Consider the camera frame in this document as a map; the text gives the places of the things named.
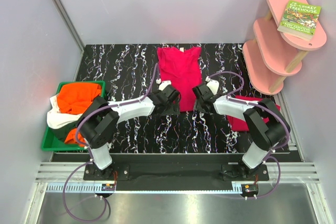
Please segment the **magenta t-shirt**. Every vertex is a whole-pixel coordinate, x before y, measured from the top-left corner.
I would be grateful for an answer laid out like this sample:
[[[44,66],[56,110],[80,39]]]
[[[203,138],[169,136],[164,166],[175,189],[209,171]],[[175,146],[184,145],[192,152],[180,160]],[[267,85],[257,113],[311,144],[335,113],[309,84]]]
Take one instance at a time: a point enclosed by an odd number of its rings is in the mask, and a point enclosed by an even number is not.
[[[171,81],[172,86],[180,92],[180,111],[182,112],[194,109],[196,96],[192,89],[202,82],[198,63],[201,52],[200,47],[185,51],[175,47],[157,49],[161,80]]]

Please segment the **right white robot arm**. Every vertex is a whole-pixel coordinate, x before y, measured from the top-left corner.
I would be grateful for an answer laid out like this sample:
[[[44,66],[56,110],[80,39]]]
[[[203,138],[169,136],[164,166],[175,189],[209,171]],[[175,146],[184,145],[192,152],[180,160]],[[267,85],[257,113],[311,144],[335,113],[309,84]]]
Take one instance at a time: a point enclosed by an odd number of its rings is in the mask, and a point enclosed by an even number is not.
[[[203,113],[231,116],[246,122],[252,143],[233,168],[232,176],[250,180],[270,153],[286,145],[290,126],[270,99],[248,101],[216,93],[207,84],[194,87],[194,109]]]

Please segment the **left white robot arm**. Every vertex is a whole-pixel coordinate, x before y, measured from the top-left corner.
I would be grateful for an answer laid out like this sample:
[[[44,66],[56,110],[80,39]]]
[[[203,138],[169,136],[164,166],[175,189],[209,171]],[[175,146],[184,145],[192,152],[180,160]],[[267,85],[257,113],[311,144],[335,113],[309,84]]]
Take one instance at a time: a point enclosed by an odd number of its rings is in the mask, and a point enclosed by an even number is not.
[[[90,165],[103,180],[113,175],[108,142],[119,123],[152,115],[179,114],[180,92],[171,84],[162,84],[156,91],[122,102],[108,102],[96,97],[77,122],[75,137],[81,135],[88,148]]]

